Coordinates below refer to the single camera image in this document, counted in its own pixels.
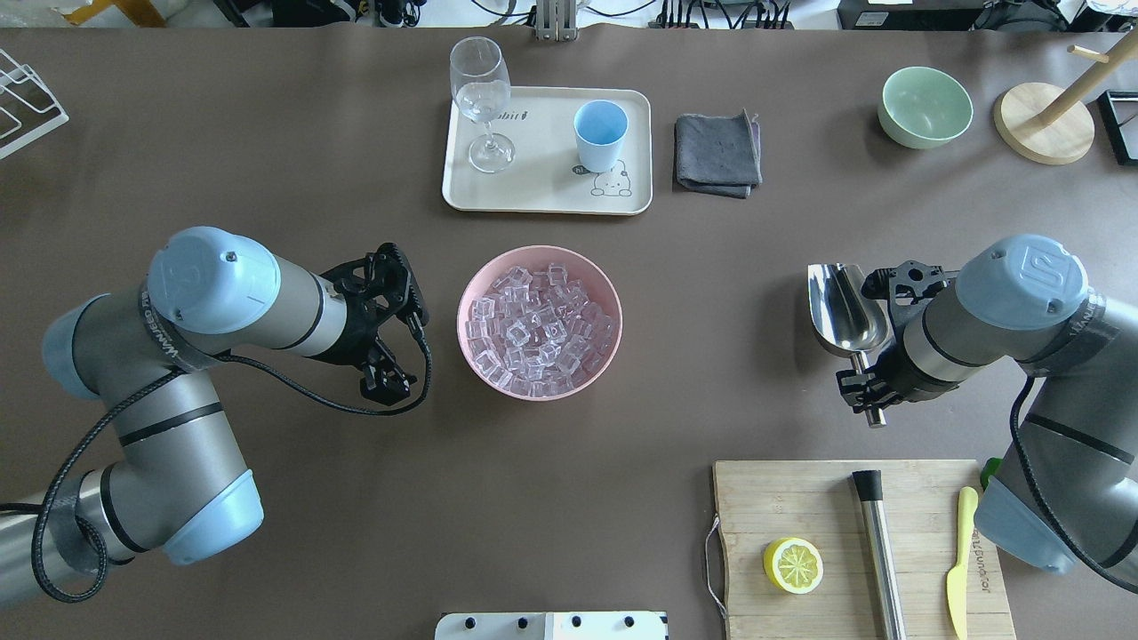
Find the wine glass base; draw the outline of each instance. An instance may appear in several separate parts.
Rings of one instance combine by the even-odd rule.
[[[470,143],[470,164],[483,173],[505,171],[513,162],[513,142],[501,133],[479,136]]]

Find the gray cloth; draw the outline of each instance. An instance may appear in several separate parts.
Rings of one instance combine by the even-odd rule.
[[[747,112],[734,117],[684,114],[676,120],[676,180],[693,191],[745,198],[762,183],[759,123]]]

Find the black muddler tip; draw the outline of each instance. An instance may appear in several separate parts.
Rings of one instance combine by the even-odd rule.
[[[866,469],[853,471],[853,486],[857,487],[857,497],[861,502],[881,500],[881,470]]]

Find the robotic arm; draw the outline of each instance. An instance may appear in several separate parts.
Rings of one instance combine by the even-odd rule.
[[[978,528],[1037,567],[1062,574],[1079,558],[1133,590],[1138,310],[1090,289],[1079,259],[1040,236],[1000,240],[958,273],[912,261],[877,270],[863,294],[888,302],[894,339],[864,374],[838,374],[853,411],[931,400],[1011,355],[1029,386]]]
[[[391,317],[427,359],[419,399],[387,411],[340,407],[387,416],[419,404],[430,384],[427,310],[393,244],[316,276],[254,240],[195,227],[158,252],[139,289],[97,296],[56,320],[44,363],[69,393],[106,404],[100,424],[114,420],[124,459],[65,479],[97,425],[46,494],[6,506],[23,512],[0,514],[0,607],[40,589],[80,601],[101,586],[108,564],[162,547],[187,565],[251,534],[261,499],[207,369],[241,362],[272,372],[229,353],[258,345],[356,367],[364,397],[396,404],[417,379],[380,339]],[[79,596],[55,586],[92,575],[96,585]]]

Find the lemon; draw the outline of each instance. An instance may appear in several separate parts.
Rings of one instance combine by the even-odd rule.
[[[822,553],[801,538],[780,538],[762,552],[762,568],[783,591],[809,593],[822,583]]]

